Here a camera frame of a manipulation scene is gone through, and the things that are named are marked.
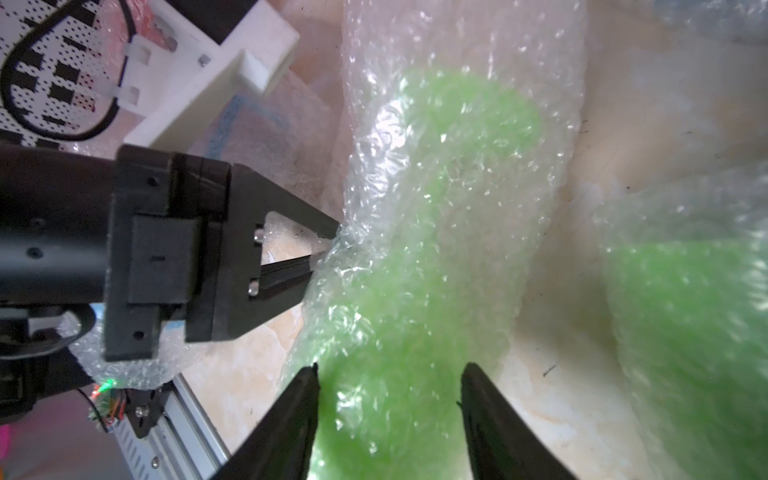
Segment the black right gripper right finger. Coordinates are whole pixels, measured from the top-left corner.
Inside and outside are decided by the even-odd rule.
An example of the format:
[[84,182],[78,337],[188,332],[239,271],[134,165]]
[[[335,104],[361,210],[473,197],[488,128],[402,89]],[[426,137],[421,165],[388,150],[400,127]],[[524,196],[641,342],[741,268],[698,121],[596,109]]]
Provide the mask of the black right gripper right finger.
[[575,479],[476,363],[462,373],[460,407],[475,479]]

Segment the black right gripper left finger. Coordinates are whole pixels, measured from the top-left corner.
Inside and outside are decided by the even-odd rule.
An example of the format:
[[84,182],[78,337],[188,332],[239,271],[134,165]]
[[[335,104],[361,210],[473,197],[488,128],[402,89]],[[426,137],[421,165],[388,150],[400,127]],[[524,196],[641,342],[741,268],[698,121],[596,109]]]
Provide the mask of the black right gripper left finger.
[[301,368],[214,480],[308,478],[319,417],[318,366]]

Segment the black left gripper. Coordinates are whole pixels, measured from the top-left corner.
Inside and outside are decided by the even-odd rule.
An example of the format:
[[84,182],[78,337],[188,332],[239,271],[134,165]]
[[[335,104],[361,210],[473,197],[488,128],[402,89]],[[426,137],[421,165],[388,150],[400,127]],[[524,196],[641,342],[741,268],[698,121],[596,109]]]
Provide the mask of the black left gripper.
[[191,343],[225,341],[302,302],[320,255],[261,264],[269,213],[333,239],[339,222],[242,166],[124,146],[115,164],[104,357],[156,356],[163,321]]

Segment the green wine glass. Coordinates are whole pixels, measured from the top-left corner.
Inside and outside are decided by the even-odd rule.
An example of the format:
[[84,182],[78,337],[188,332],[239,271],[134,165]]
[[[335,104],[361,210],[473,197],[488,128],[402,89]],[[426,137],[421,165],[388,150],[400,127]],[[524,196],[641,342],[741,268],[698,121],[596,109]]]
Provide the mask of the green wine glass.
[[458,479],[573,156],[582,1],[350,1],[344,219],[283,374],[319,369],[312,479]]
[[632,407],[660,479],[767,475],[767,177],[690,178],[595,218]]

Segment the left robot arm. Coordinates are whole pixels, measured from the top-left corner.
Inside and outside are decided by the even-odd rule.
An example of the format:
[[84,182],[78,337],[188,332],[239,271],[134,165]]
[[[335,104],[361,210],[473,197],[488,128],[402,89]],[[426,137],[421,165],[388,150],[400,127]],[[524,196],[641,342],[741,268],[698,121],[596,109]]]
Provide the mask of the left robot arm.
[[240,164],[125,145],[113,160],[1,147],[1,420],[90,383],[36,318],[104,331],[103,359],[154,358],[160,328],[189,343],[237,339],[299,304],[308,257],[264,263],[276,213],[331,239],[338,223]]

